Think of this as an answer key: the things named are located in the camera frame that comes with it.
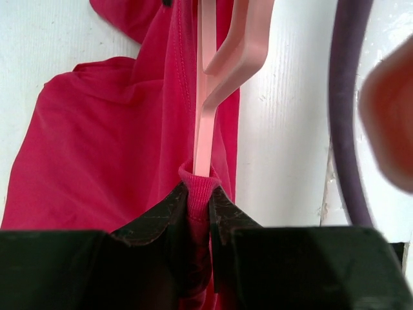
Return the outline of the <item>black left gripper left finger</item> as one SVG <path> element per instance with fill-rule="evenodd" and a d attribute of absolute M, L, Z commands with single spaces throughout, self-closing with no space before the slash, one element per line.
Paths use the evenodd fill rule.
<path fill-rule="evenodd" d="M 177 309 L 183 184 L 122 228 L 1 232 L 2 309 Z"/>

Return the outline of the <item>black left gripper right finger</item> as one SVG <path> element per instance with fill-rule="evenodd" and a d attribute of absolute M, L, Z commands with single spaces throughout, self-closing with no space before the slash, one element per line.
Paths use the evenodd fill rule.
<path fill-rule="evenodd" d="M 393 248 L 371 228 L 262 227 L 222 188 L 209 203 L 223 309 L 411 309 Z"/>

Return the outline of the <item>pink red t shirt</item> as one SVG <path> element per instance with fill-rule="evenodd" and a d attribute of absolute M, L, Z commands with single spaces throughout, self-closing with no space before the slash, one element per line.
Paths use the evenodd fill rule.
<path fill-rule="evenodd" d="M 216 112 L 209 176 L 195 175 L 198 2 L 91 2 L 141 49 L 44 85 L 12 166 L 1 232 L 112 233 L 183 184 L 177 309 L 223 309 L 209 203 L 216 188 L 234 198 L 239 91 Z"/>

